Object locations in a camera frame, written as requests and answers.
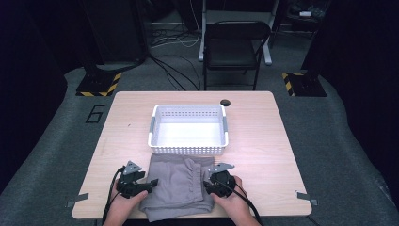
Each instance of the table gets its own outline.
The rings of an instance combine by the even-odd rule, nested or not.
[[[205,31],[207,24],[214,24],[220,21],[262,21],[273,27],[275,21],[279,0],[274,0],[273,9],[271,12],[244,12],[244,11],[220,11],[207,10],[206,0],[202,1],[202,39],[199,47],[199,61],[203,61],[203,48],[205,41]],[[264,63],[268,66],[272,65],[272,58],[268,46],[269,40],[266,41],[263,47]]]
[[[235,165],[229,172],[243,179],[249,199],[261,216],[306,216],[311,204],[295,192],[306,193],[276,101],[268,91],[122,91],[115,96],[91,159],[74,218],[102,218],[112,177],[132,160],[146,172],[152,149],[148,134],[156,105],[213,105],[228,99],[229,145],[216,163]],[[184,218],[224,218],[215,205],[209,214]],[[146,218],[137,207],[130,218]]]

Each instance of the basket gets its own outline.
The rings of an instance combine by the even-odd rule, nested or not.
[[[223,105],[157,105],[148,142],[154,153],[223,154],[227,128]]]

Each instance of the wire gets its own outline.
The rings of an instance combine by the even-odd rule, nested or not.
[[[169,37],[169,36],[166,36],[166,37],[163,37],[163,38],[161,38],[161,39],[159,39],[159,40],[155,40],[155,41],[160,41],[160,40],[178,40],[178,41],[164,42],[164,43],[160,43],[160,44],[156,44],[156,45],[154,45],[154,43],[152,43],[152,47],[151,47],[151,48],[156,48],[156,47],[164,46],[164,45],[167,45],[167,44],[179,44],[179,43],[180,43],[182,46],[189,48],[189,47],[194,46],[195,44],[197,44],[197,42],[199,42],[199,41],[201,40],[201,38],[200,38],[200,37],[201,37],[201,35],[200,35],[200,26],[199,26],[199,23],[198,23],[196,14],[195,14],[195,12],[194,12],[192,0],[190,0],[190,7],[191,7],[191,11],[192,11],[192,13],[193,13],[193,17],[194,17],[194,20],[195,20],[196,26],[197,26],[197,32],[198,32],[197,39],[196,39],[196,40],[183,40],[183,39],[187,38],[188,36],[182,36],[182,37],[181,37],[181,35],[187,34],[187,33],[189,33],[189,32],[188,32],[188,31],[184,31],[183,19],[182,19],[182,17],[181,17],[181,20],[182,20],[182,22],[181,22],[182,31],[184,31],[181,35],[178,35],[178,36],[170,36],[170,37]],[[192,43],[192,44],[190,44],[190,45],[185,45],[185,43],[189,43],[189,42],[194,42],[194,43]]]
[[[313,218],[311,218],[311,216],[307,215],[306,218],[307,218],[308,220],[310,220],[314,225],[320,226],[320,224],[317,223],[316,220],[314,220]]]
[[[178,31],[176,30],[177,27],[181,26],[182,30]],[[168,32],[179,32],[178,34],[173,34],[173,35],[169,35]],[[163,43],[166,43],[166,41],[168,40],[180,40],[180,39],[185,39],[188,38],[191,34],[189,31],[185,31],[184,30],[184,26],[183,26],[183,21],[181,21],[180,24],[176,25],[174,28],[172,29],[156,29],[152,31],[152,35],[154,37],[156,37],[156,39],[153,39],[151,42],[151,46],[152,47],[156,47],[158,45],[161,45]]]
[[[263,222],[262,222],[261,216],[259,216],[258,210],[256,209],[255,205],[253,205],[253,203],[252,203],[248,198],[244,197],[243,195],[241,195],[240,193],[238,193],[236,190],[231,189],[231,188],[230,188],[229,186],[227,186],[226,184],[224,184],[224,183],[222,183],[222,182],[220,182],[220,181],[218,181],[218,180],[216,180],[216,181],[217,181],[218,183],[220,183],[221,185],[223,185],[224,187],[226,187],[228,190],[234,192],[234,193],[235,193],[237,196],[239,196],[241,199],[243,199],[243,200],[247,203],[247,205],[252,209],[252,211],[253,211],[253,213],[255,214],[255,218],[256,218],[256,220],[258,221],[258,223],[260,223],[261,226],[263,226]]]
[[[158,56],[158,57],[178,57],[178,58],[181,58],[181,59],[187,61],[187,62],[191,65],[191,68],[193,69],[194,73],[196,74],[196,77],[197,77],[198,82],[199,82],[199,87],[197,87],[188,77],[185,77],[185,78],[188,79],[188,80],[190,81],[190,83],[193,84],[193,86],[194,86],[197,90],[200,90],[200,89],[201,89],[200,76],[199,76],[199,74],[197,73],[197,70],[196,70],[196,68],[194,67],[194,64],[193,64],[190,60],[188,60],[187,58],[184,58],[184,57],[182,57],[182,56],[178,56],[178,55],[161,55],[161,56]]]
[[[182,84],[180,84],[180,83],[176,80],[176,78],[164,67],[164,65],[162,65],[161,62],[159,62],[159,61],[160,61],[159,59],[157,59],[157,58],[155,58],[155,57],[153,57],[153,56],[150,56],[150,59],[152,59],[152,61],[153,61],[154,63],[156,63],[159,67],[161,67],[161,68],[165,71],[165,73],[166,73],[166,75],[167,75],[167,78],[168,78],[170,84],[171,84],[176,90],[179,90],[179,89],[176,88],[176,87],[173,85],[173,83],[172,83],[172,82],[170,81],[170,79],[169,79],[170,77],[182,88],[182,90],[185,91],[185,88],[182,86]]]
[[[238,187],[240,188],[240,190],[244,193],[244,195],[246,195],[246,198],[248,198],[246,191],[245,191],[242,187],[240,187],[239,185],[237,185],[237,186],[238,186]]]
[[[182,58],[182,59],[184,59],[184,60],[190,62],[188,59],[185,59],[184,57],[181,57],[181,56],[176,56],[176,55],[170,55],[170,56],[171,56],[171,57],[180,57],[180,58]],[[179,72],[177,69],[175,69],[175,68],[173,68],[172,66],[168,65],[168,64],[165,63],[164,61],[162,61],[162,60],[160,60],[160,59],[158,59],[158,58],[156,58],[156,57],[154,57],[154,56],[150,56],[150,59],[152,59],[158,66],[160,66],[160,67],[165,71],[165,73],[166,73],[166,75],[167,75],[167,78],[168,78],[170,84],[171,84],[176,90],[179,90],[179,89],[178,89],[176,86],[174,86],[174,84],[172,83],[172,81],[170,80],[170,78],[172,78],[172,79],[175,81],[175,83],[178,84],[179,87],[180,87],[182,90],[186,91],[186,89],[182,86],[182,84],[179,83],[179,81],[168,71],[168,69],[167,69],[166,67],[172,69],[173,71],[175,71],[176,73],[178,73],[179,75],[181,75],[181,76],[183,76],[185,79],[187,79],[187,80],[196,88],[196,90],[200,90],[200,78],[199,78],[199,76],[198,76],[198,74],[197,74],[197,71],[195,71],[195,73],[196,73],[196,75],[197,75],[197,78],[199,79],[199,87],[197,87],[197,85],[196,85],[190,78],[188,78],[186,75],[184,75],[183,73]]]
[[[112,195],[112,188],[114,187],[115,180],[117,179],[118,174],[120,172],[123,172],[124,169],[125,169],[125,167],[119,168],[117,170],[117,172],[115,173],[114,177],[112,178],[112,182],[109,187],[108,198],[106,199],[106,205],[105,205],[104,212],[103,212],[103,224],[105,223],[106,216],[108,215],[109,207],[111,206],[112,201],[115,200],[115,198],[117,198],[117,196],[119,195],[119,193],[117,193],[117,195],[112,199],[112,201],[110,201],[111,195]]]

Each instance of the human hand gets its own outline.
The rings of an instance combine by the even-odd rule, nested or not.
[[[247,193],[243,188],[243,182],[241,178],[234,176],[234,179],[236,183],[234,190],[246,197]],[[258,221],[256,221],[256,219],[250,214],[247,203],[234,192],[228,198],[220,198],[215,193],[211,193],[211,197],[214,199],[216,204],[223,207],[229,218],[234,221],[235,225],[260,225]]]
[[[130,199],[126,199],[118,193],[117,184],[118,180],[114,183],[114,186],[112,187],[110,199],[111,201],[112,199],[114,199],[114,197],[115,199],[112,201],[111,206],[109,207],[104,226],[122,225],[129,217],[133,208],[135,208],[135,206],[143,201],[148,195],[148,191],[144,190],[138,193],[136,196],[130,197]]]

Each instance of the folded clothing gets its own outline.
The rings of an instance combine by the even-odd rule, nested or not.
[[[149,222],[211,212],[214,201],[202,182],[209,181],[214,162],[213,157],[153,153],[147,182],[158,179],[158,186],[139,209]]]

